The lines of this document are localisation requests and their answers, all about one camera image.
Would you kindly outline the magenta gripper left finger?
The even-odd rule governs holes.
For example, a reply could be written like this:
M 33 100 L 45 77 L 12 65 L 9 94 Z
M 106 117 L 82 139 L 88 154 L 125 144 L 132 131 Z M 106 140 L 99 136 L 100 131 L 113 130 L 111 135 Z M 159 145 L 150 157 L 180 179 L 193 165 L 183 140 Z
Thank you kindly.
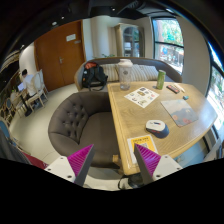
M 83 186 L 94 154 L 94 145 L 91 144 L 68 157 L 60 156 L 46 168 L 46 171 Z

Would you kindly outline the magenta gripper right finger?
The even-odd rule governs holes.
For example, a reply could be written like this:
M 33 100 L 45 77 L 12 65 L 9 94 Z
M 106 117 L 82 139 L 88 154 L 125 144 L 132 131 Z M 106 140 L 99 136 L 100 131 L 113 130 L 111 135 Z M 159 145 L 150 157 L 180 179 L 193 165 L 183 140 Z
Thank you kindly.
M 139 144 L 134 145 L 134 154 L 145 185 L 182 169 L 169 155 L 160 156 Z

